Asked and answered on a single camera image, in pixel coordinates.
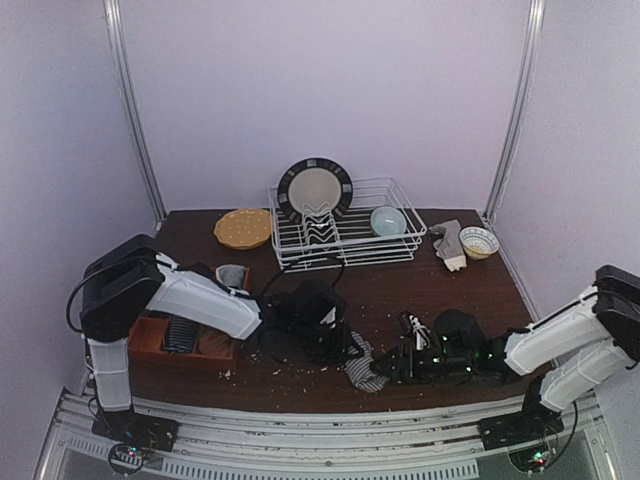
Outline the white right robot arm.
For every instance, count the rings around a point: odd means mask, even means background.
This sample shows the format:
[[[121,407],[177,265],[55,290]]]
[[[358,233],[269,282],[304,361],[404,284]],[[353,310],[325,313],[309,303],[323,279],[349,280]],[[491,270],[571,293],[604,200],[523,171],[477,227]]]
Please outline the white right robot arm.
[[[398,383],[478,378],[508,385],[563,355],[560,367],[529,385],[516,423],[549,422],[583,393],[639,363],[639,278],[613,265],[595,273],[578,297],[548,317],[488,338],[479,321],[446,310],[432,326],[403,312],[408,345],[396,346],[371,364]]]

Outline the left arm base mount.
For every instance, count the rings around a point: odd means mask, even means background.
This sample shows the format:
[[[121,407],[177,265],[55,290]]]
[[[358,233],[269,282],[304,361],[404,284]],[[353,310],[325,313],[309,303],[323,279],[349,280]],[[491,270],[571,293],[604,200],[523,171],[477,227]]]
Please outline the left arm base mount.
[[[144,415],[133,408],[108,412],[96,396],[88,401],[93,416],[91,432],[114,442],[107,453],[111,470],[125,479],[140,473],[157,452],[171,452],[179,423],[172,419]]]

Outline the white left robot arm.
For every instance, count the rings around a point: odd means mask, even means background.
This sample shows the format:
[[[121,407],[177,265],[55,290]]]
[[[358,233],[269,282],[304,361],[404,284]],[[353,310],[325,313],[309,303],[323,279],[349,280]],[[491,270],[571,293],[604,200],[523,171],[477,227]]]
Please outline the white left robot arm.
[[[251,293],[224,283],[204,263],[177,262],[146,234],[95,260],[71,290],[65,317],[88,347],[99,408],[116,416],[134,412],[127,344],[145,313],[213,328],[241,341],[275,330],[291,337],[312,361],[346,361],[352,334],[337,284],[307,279],[290,292],[272,292],[289,269],[282,267]]]

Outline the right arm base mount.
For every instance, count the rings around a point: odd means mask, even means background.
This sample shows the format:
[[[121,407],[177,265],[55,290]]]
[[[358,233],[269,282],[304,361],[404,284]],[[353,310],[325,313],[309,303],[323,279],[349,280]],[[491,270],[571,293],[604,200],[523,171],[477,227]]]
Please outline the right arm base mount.
[[[478,422],[484,450],[507,448],[512,466],[528,475],[542,473],[554,463],[564,430],[561,414],[541,403],[542,380],[538,376],[528,386],[519,411]]]

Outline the brown wooden organizer box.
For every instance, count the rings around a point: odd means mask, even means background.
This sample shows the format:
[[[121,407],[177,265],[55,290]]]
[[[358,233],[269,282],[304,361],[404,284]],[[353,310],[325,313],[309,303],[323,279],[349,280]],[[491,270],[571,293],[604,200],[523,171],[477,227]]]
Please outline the brown wooden organizer box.
[[[143,307],[128,337],[136,364],[213,372],[237,368],[237,344],[261,325],[246,291],[247,270],[201,263],[161,272],[165,281]]]

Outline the grey striped boxer underwear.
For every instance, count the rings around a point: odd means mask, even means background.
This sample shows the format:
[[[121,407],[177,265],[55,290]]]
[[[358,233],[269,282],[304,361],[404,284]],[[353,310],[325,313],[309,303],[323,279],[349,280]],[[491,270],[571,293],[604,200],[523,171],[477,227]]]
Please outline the grey striped boxer underwear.
[[[351,332],[352,344],[348,348],[348,359],[344,370],[351,384],[365,393],[376,393],[384,389],[389,378],[371,369],[373,347],[359,333]]]

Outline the grey beige sock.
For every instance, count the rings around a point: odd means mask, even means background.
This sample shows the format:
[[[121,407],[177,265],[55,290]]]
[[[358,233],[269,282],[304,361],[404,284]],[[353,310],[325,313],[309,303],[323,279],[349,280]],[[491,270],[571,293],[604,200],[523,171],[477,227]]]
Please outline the grey beige sock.
[[[436,256],[450,272],[467,267],[467,257],[459,238],[460,232],[461,225],[458,220],[445,221],[429,228]]]

